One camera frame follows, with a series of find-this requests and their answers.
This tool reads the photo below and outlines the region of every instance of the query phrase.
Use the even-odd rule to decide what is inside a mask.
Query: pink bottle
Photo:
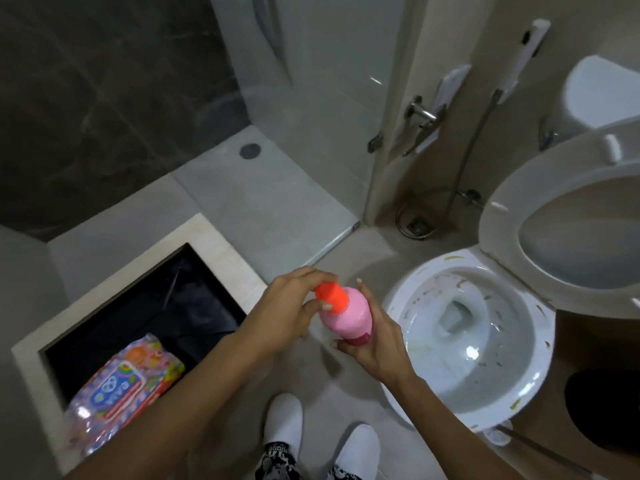
[[[323,283],[316,288],[316,298],[326,301],[333,309],[320,312],[320,319],[329,330],[351,345],[364,345],[371,337],[373,319],[369,303],[354,288],[341,288],[338,283]]]

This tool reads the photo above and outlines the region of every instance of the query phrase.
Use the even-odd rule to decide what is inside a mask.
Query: patterned pants
[[[260,466],[255,471],[255,480],[302,480],[296,468],[296,460],[289,453],[289,445],[282,442],[267,443]],[[361,480],[333,466],[326,476],[326,480]]]

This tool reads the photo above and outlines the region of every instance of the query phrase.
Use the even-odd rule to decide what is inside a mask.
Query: door hinge
[[[382,142],[384,141],[384,139],[385,139],[385,136],[382,134],[382,131],[380,131],[380,133],[378,133],[373,138],[371,138],[367,143],[367,151],[369,153],[375,152],[377,149],[380,148],[380,146],[382,146]]]

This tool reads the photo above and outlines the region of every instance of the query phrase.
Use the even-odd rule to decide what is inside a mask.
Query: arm
[[[311,266],[277,277],[239,329],[176,386],[66,476],[67,480],[165,479],[209,420],[261,360],[304,335],[331,306],[307,294],[336,275]]]
[[[362,347],[336,340],[333,346],[351,355],[387,386],[449,480],[522,480],[522,476],[462,424],[413,371],[400,325],[391,320],[369,289],[358,281],[369,302],[373,333]]]

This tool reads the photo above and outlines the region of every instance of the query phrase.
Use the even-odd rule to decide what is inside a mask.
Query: white slipper
[[[264,425],[264,444],[283,442],[297,461],[302,441],[302,403],[288,392],[277,395],[269,405]]]
[[[362,480],[376,480],[380,462],[380,440],[368,424],[360,424],[349,435],[335,460],[343,471]]]

